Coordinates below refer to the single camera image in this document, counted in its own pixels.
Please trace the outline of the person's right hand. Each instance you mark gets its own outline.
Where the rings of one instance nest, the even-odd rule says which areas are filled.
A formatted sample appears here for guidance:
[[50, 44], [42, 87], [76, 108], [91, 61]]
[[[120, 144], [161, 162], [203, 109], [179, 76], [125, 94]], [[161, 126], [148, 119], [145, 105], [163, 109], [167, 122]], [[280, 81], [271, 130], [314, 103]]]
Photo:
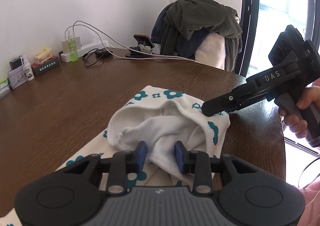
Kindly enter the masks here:
[[306, 138], [312, 147], [319, 146], [319, 87], [299, 86], [289, 89], [275, 101], [285, 125], [297, 138]]

